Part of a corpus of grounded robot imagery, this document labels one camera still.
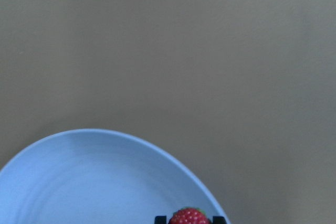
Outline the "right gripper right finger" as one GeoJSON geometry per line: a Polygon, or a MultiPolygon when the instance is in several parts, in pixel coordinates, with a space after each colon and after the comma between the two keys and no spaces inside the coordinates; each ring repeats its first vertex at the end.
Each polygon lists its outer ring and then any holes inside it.
{"type": "Polygon", "coordinates": [[[226,224],[226,219],[223,216],[213,216],[212,224],[226,224]]]}

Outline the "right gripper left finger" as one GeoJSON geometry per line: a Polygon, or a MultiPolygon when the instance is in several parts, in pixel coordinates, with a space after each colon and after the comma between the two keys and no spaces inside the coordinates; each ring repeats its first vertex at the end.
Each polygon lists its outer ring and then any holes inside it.
{"type": "Polygon", "coordinates": [[[154,224],[167,224],[166,216],[155,216],[154,224]]]}

